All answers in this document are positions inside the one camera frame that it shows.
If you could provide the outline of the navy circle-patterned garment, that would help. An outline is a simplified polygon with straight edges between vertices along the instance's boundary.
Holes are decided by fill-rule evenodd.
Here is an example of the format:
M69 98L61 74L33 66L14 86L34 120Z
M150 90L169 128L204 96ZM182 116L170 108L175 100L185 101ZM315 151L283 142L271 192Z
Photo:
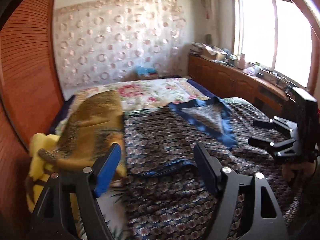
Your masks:
M126 112L128 239L288 239L296 193L252 136L265 115L211 98Z

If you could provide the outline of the floral pink quilt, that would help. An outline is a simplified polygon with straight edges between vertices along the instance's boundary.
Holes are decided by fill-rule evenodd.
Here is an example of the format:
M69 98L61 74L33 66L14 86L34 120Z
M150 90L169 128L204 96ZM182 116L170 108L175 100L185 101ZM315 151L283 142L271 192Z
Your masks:
M207 100L209 98L194 87L190 80L183 77L118 82L91 87L74 94L74 98L66 103L62 113L57 116L57 124L53 125L50 132L60 135L70 115L87 98L109 90L118 92L122 109L125 112L163 107L171 102L182 103L193 99Z

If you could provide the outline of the palm leaf bed sheet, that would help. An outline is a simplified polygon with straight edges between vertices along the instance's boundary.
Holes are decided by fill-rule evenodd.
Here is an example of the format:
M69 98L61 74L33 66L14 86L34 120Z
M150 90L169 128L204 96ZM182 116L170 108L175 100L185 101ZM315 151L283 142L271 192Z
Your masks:
M100 211L114 239L128 239L127 217L123 200L125 187L118 179L98 199Z

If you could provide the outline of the circle-patterned sheer curtain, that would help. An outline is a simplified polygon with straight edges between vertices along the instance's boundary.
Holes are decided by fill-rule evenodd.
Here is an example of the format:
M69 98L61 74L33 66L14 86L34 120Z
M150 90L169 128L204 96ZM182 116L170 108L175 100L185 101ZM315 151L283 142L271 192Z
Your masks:
M54 11L54 53L63 89L185 72L186 20L177 0L98 0Z

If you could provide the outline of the pink bottle on cabinet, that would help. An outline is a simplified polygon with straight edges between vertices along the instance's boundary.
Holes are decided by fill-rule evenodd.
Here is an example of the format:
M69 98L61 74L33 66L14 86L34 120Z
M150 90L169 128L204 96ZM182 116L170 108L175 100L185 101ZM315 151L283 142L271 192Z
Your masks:
M245 54L244 53L241 53L240 54L240 58L239 58L239 63L238 63L238 68L239 69L246 69L247 68L247 62L245 60Z

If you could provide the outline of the box with blue cloth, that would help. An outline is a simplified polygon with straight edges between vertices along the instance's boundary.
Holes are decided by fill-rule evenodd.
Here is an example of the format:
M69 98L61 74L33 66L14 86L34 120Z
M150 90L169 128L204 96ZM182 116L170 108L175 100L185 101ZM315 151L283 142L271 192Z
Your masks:
M155 68L135 66L135 74L139 80L158 79L158 73Z

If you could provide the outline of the golden brown patterned pillow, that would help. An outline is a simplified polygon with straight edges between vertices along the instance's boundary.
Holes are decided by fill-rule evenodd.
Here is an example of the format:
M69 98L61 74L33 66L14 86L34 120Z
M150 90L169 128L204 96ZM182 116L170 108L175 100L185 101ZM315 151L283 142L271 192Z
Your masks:
M109 90L87 98L71 114L57 144L40 149L46 162L66 171L80 171L103 157L117 143L121 148L118 171L126 176L123 110L119 93Z

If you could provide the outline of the cardboard box on cabinet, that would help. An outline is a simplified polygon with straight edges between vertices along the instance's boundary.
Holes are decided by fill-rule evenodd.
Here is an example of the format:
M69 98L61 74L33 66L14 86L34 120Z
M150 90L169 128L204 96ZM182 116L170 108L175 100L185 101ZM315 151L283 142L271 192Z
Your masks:
M201 50L201 55L200 57L207 59L209 61L223 61L225 57L227 56L227 53L223 51L222 49L213 46L210 47L206 44L202 44L202 50Z

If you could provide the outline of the window with wooden frame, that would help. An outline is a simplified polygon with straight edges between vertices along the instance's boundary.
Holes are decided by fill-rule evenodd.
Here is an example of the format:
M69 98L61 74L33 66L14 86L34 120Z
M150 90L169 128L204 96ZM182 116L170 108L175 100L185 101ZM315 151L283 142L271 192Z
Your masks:
M315 93L319 27L306 0L233 0L234 53Z

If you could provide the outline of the yellow blanket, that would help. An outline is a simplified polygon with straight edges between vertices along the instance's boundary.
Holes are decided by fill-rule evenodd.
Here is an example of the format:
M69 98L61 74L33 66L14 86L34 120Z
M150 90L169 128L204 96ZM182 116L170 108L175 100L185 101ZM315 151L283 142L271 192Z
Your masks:
M27 206L30 213L33 212L35 204L50 175L57 170L54 165L39 156L39 150L50 150L57 145L59 139L59 135L36 133L30 140L29 156L31 157L31 163L25 179Z

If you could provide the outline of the wooden louvered wardrobe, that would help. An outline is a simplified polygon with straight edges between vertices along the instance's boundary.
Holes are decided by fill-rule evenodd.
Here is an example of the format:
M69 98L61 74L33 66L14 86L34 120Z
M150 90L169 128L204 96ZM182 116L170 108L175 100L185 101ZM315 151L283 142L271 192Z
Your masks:
M31 137L63 104L53 55L54 0L1 0L1 239L29 228L25 179Z

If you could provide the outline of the long wooden sideboard cabinet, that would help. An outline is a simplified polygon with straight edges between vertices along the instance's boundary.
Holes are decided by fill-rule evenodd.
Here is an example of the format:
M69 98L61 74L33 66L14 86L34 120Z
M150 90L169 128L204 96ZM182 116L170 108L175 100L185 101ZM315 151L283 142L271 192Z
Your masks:
M253 104L269 117L294 121L294 102L283 90L255 76L249 76L228 65L189 56L188 75L220 98L239 97Z

